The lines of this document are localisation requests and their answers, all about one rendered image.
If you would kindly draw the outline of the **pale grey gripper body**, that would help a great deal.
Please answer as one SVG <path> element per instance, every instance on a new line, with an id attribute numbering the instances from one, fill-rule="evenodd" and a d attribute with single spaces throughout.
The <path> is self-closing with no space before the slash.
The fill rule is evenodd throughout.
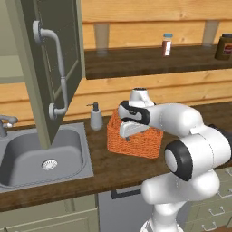
<path id="1" fill-rule="evenodd" d="M 127 138 L 139 132 L 143 132 L 148 128 L 148 125 L 143 125 L 134 121 L 123 122 L 120 126 L 120 136 Z"/>

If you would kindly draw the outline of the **orange woven basket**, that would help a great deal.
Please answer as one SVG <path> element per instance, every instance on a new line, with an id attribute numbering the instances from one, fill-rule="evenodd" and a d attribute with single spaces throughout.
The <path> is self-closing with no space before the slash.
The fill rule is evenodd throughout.
<path id="1" fill-rule="evenodd" d="M 114 110 L 107 124 L 108 151 L 147 159 L 156 159 L 160 155 L 162 130 L 149 128 L 126 140 L 120 136 L 121 123 L 118 110 Z"/>

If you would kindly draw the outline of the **olive green cabinet door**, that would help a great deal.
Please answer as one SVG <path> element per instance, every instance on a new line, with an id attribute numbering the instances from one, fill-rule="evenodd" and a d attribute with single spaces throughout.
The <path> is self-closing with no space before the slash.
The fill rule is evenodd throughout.
<path id="1" fill-rule="evenodd" d="M 34 40 L 33 21 L 54 31 L 60 40 L 65 70 L 68 108 L 85 76 L 82 9 L 80 0 L 6 0 L 17 52 L 23 70 L 41 147 L 50 148 L 63 122 L 62 115 L 49 117 L 49 104 L 63 107 L 61 78 L 55 42 Z"/>

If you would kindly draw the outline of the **pale green base cabinet door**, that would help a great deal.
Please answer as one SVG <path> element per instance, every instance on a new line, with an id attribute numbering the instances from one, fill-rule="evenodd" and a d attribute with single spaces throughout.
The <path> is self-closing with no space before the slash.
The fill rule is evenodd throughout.
<path id="1" fill-rule="evenodd" d="M 100 232 L 95 195 L 37 204 L 22 198 L 2 209 L 0 232 Z"/>

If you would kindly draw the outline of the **grey soap dispenser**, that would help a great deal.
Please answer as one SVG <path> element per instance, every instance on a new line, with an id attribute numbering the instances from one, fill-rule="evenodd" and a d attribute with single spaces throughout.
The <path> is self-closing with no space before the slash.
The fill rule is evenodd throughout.
<path id="1" fill-rule="evenodd" d="M 102 121 L 102 110 L 99 108 L 99 103 L 94 102 L 91 103 L 91 128 L 94 131 L 99 131 L 102 128 L 103 121 Z"/>

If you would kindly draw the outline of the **grey dishwasher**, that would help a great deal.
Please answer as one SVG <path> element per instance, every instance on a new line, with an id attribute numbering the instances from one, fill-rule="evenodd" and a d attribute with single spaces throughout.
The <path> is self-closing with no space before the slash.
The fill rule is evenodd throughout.
<path id="1" fill-rule="evenodd" d="M 152 213 L 152 205 L 144 201 L 140 186 L 99 193 L 98 203 L 100 232 L 140 232 Z"/>

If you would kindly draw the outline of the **small jar with blue lid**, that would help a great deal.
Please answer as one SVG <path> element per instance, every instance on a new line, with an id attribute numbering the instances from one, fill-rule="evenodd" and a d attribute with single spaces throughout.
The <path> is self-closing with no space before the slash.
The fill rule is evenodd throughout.
<path id="1" fill-rule="evenodd" d="M 164 34 L 162 41 L 162 54 L 163 56 L 170 56 L 173 34 Z"/>

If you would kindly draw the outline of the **pale green drawer front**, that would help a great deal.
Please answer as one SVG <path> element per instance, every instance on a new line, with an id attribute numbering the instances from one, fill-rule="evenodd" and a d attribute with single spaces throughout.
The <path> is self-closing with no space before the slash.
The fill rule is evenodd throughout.
<path id="1" fill-rule="evenodd" d="M 227 195 L 227 191 L 229 189 L 232 189 L 232 180 L 229 181 L 224 181 L 220 183 L 220 188 L 219 191 L 222 195 Z M 205 200 L 201 200 L 198 202 L 193 202 L 192 205 L 193 206 L 199 206 L 199 205 L 203 205 L 203 204 L 211 204 L 214 202 L 220 203 L 220 202 L 224 202 L 227 201 L 228 198 L 221 198 L 218 194 L 216 194 L 215 196 L 213 196 L 212 198 L 208 198 Z"/>
<path id="2" fill-rule="evenodd" d="M 232 173 L 232 167 L 223 168 L 223 169 L 217 169 L 217 170 L 216 170 L 216 173 L 217 173 L 217 175 L 218 175 L 218 177 L 219 177 L 219 180 L 220 180 L 221 182 L 228 181 L 228 180 L 231 180 L 231 179 L 232 179 L 232 177 L 229 176 L 229 175 L 225 172 L 226 169 L 230 169 L 230 172 Z"/>
<path id="3" fill-rule="evenodd" d="M 203 218 L 210 218 L 224 215 L 232 211 L 232 198 L 224 202 L 214 202 L 211 204 L 203 204 L 199 206 L 191 206 L 187 221 L 195 221 Z"/>
<path id="4" fill-rule="evenodd" d="M 201 225 L 205 225 L 205 227 L 212 227 L 212 222 L 215 221 L 217 224 L 217 228 L 225 226 L 230 218 L 232 217 L 232 213 L 226 213 L 217 217 L 208 217 L 200 220 L 195 220 L 191 222 L 187 222 L 184 231 L 185 232 L 205 232 Z"/>

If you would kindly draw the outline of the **grey steel sink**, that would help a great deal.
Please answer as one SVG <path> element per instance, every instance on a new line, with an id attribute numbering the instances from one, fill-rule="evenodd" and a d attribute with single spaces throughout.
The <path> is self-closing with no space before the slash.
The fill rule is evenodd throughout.
<path id="1" fill-rule="evenodd" d="M 93 176 L 84 124 L 59 128 L 48 150 L 36 129 L 13 130 L 0 138 L 0 193 Z"/>

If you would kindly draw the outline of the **brown jar with label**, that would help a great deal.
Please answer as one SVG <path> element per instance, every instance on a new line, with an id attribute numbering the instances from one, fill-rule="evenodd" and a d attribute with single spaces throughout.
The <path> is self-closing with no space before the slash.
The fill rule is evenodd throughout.
<path id="1" fill-rule="evenodd" d="M 232 54 L 232 34 L 222 34 L 219 38 L 215 58 L 228 60 Z"/>

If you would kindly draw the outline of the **grey sink tap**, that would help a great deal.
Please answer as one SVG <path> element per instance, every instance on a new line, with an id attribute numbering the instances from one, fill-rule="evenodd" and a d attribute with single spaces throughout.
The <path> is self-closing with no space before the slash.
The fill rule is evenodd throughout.
<path id="1" fill-rule="evenodd" d="M 4 138 L 7 136 L 6 128 L 11 128 L 18 122 L 15 116 L 0 115 L 0 137 Z"/>

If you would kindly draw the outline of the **dark wooden wall shelf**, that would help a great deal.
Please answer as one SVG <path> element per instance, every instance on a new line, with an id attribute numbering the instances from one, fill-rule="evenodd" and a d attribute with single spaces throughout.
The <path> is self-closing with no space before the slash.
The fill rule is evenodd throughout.
<path id="1" fill-rule="evenodd" d="M 227 61 L 217 60 L 216 50 L 215 45 L 172 46 L 170 56 L 166 57 L 162 55 L 161 47 L 118 48 L 105 53 L 86 51 L 86 78 L 94 80 L 231 69 L 232 56 Z"/>

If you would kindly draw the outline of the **pale shelf bracket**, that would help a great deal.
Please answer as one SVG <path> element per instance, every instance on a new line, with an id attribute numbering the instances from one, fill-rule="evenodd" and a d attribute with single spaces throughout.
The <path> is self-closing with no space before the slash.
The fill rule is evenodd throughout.
<path id="1" fill-rule="evenodd" d="M 205 22 L 202 45 L 210 47 L 215 40 L 218 31 L 219 21 L 218 20 L 207 20 Z"/>
<path id="2" fill-rule="evenodd" d="M 109 48 L 110 25 L 95 24 L 94 25 L 95 45 L 98 55 L 106 55 Z"/>

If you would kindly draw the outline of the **olive green wall cabinet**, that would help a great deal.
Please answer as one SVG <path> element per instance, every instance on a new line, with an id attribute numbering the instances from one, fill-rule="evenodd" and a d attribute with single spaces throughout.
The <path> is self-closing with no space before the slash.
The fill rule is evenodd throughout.
<path id="1" fill-rule="evenodd" d="M 22 82 L 24 75 L 6 7 L 0 0 L 0 83 Z"/>

